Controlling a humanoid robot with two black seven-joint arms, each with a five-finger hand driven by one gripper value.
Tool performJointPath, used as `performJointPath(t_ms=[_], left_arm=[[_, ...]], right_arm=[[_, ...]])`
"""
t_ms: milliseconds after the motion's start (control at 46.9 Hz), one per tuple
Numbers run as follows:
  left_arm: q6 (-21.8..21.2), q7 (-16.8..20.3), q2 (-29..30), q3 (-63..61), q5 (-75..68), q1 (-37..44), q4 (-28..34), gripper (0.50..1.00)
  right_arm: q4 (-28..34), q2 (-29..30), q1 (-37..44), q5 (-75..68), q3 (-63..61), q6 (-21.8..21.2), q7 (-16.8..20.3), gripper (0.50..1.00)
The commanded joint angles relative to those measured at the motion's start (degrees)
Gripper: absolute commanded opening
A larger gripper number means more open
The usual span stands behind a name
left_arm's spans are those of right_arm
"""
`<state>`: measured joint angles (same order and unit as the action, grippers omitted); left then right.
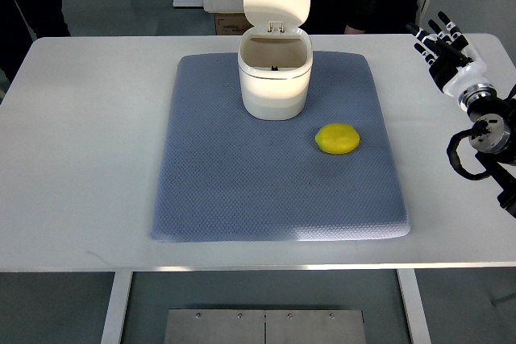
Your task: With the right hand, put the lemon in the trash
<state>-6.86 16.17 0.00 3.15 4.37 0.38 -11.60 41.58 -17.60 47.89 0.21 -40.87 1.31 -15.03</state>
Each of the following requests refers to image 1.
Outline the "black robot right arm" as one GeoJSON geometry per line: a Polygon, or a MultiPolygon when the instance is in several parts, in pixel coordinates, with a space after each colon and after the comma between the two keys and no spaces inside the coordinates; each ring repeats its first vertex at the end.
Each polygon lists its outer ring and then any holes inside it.
{"type": "Polygon", "coordinates": [[[468,87],[459,97],[472,121],[471,128],[454,134],[447,146],[447,157],[456,173],[468,180],[493,178],[501,187],[497,196],[499,205],[510,215],[515,215],[515,177],[503,168],[515,165],[515,90],[501,99],[490,84],[468,87]],[[476,150],[475,157],[485,168],[483,172],[467,171],[458,154],[463,139],[476,150]]]}

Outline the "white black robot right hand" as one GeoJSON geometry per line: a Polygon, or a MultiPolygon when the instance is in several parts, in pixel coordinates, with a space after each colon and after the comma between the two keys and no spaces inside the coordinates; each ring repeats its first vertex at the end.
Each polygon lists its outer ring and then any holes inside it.
{"type": "Polygon", "coordinates": [[[490,88],[486,63],[476,46],[444,12],[438,13],[441,24],[428,21],[431,31],[415,23],[406,30],[414,36],[414,45],[428,64],[432,80],[441,93],[457,100],[482,88],[490,88]]]}

